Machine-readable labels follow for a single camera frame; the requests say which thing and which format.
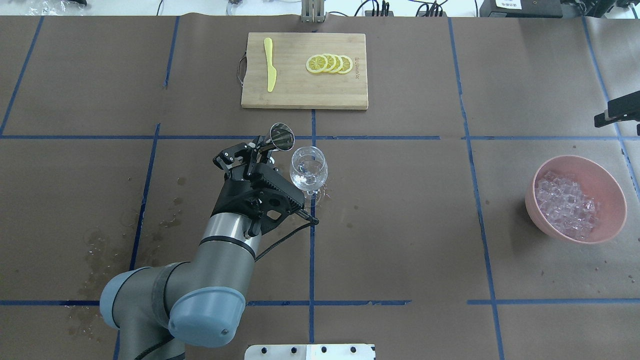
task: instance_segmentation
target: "knife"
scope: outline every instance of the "knife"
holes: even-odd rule
[[[272,92],[276,86],[276,77],[278,72],[273,67],[273,40],[264,38],[264,52],[267,54],[267,91]]]

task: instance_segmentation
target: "pink bowl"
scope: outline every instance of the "pink bowl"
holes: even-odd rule
[[[586,241],[572,239],[560,233],[542,215],[536,202],[535,187],[549,171],[558,175],[573,174],[584,194],[600,202],[597,214],[600,222]],[[580,156],[562,155],[547,160],[533,176],[524,199],[531,220],[540,230],[553,238],[574,243],[596,244],[609,241],[618,235],[627,220],[627,202],[618,182],[603,167]]]

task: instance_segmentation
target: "black clamp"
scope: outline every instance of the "black clamp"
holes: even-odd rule
[[[640,122],[640,90],[634,93],[610,100],[607,109],[593,117],[595,127],[603,127],[619,121],[635,120]],[[640,136],[640,124],[636,127]]]

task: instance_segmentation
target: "cutting board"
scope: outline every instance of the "cutting board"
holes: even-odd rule
[[[276,85],[267,92],[264,38],[273,39]],[[307,59],[315,54],[347,55],[353,68],[347,74],[311,74]],[[364,34],[249,33],[246,75],[242,91],[244,108],[366,110],[367,46]]]

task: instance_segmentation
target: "blue joint cap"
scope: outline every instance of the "blue joint cap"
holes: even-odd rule
[[[197,289],[175,302],[169,315],[169,331],[190,345],[222,347],[236,335],[244,306],[244,296],[236,289]]]
[[[122,285],[124,285],[125,281],[127,281],[131,277],[131,275],[139,272],[142,269],[148,268],[149,266],[146,266],[116,275],[104,287],[102,295],[100,295],[100,314],[102,314],[104,322],[106,322],[107,325],[114,329],[119,329],[119,326],[116,325],[116,322],[113,319],[113,303],[116,301],[118,291],[120,291]]]

